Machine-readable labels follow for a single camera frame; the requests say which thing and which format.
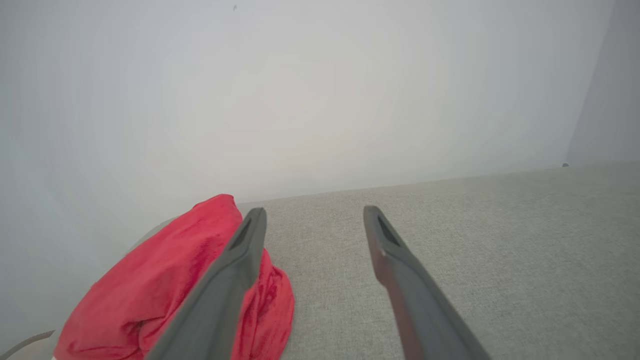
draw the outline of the white backdrop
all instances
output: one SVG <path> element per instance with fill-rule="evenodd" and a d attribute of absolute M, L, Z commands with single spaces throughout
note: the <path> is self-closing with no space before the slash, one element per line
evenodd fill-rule
<path fill-rule="evenodd" d="M 561 166 L 612 4 L 4 1 L 0 352 L 73 307 L 34 281 L 85 269 L 60 285 L 77 300 L 217 193 Z"/>

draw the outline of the gray fabric surface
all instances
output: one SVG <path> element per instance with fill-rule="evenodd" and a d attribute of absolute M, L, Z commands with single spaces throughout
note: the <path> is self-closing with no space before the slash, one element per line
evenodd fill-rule
<path fill-rule="evenodd" d="M 240 204 L 296 297 L 283 359 L 402 359 L 362 208 L 379 206 L 494 358 L 640 357 L 640 165 Z"/>

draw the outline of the crumpled red cloth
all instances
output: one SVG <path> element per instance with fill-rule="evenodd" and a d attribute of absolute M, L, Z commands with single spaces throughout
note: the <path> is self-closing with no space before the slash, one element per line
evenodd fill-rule
<path fill-rule="evenodd" d="M 128 253 L 73 310 L 57 360 L 142 360 L 242 222 L 231 195 L 201 202 Z M 232 359 L 278 359 L 293 319 L 289 278 L 263 250 L 244 296 Z"/>

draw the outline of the red fabric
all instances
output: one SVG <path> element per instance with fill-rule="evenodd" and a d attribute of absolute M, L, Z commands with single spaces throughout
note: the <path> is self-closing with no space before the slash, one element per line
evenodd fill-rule
<path fill-rule="evenodd" d="M 142 360 L 241 222 L 233 197 L 218 195 L 128 253 L 76 306 L 56 359 Z M 232 359 L 278 359 L 293 307 L 287 275 L 264 250 L 260 275 L 244 296 Z"/>

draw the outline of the red blanket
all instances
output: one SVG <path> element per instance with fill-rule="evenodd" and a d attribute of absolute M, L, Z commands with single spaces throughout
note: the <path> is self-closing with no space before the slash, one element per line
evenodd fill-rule
<path fill-rule="evenodd" d="M 56 359 L 142 360 L 241 222 L 233 197 L 218 195 L 128 253 L 76 306 Z M 293 307 L 287 275 L 264 250 L 260 275 L 244 296 L 232 359 L 278 359 Z"/>

